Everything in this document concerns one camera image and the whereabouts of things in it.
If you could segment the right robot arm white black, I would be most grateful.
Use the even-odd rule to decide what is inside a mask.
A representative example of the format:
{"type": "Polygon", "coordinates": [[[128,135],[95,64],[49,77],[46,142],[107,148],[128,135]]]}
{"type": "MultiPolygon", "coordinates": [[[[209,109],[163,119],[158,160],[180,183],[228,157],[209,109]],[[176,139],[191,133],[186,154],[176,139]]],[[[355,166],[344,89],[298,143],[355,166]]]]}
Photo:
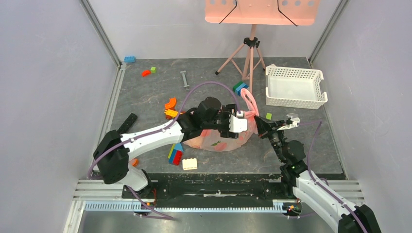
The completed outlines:
{"type": "Polygon", "coordinates": [[[304,144],[287,141],[284,131],[298,127],[300,119],[288,116],[287,120],[271,121],[254,117],[258,136],[267,138],[283,164],[281,193],[287,198],[296,197],[305,202],[336,233],[379,233],[380,226],[373,210],[363,204],[356,205],[334,191],[320,179],[304,161],[309,154],[304,144]]]}

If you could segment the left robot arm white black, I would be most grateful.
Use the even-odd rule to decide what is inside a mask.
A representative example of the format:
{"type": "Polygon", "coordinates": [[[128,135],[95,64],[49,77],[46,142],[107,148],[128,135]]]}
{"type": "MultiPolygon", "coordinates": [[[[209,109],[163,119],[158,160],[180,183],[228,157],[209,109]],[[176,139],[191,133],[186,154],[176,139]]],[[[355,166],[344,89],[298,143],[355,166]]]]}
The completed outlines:
{"type": "Polygon", "coordinates": [[[235,104],[222,105],[218,99],[207,97],[163,125],[137,133],[109,131],[93,153],[93,165],[98,167],[105,184],[122,183],[146,198],[153,185],[143,170],[132,165],[132,160],[159,147],[194,139],[204,130],[217,130],[222,137],[236,139],[247,130],[245,112],[235,104]]]}

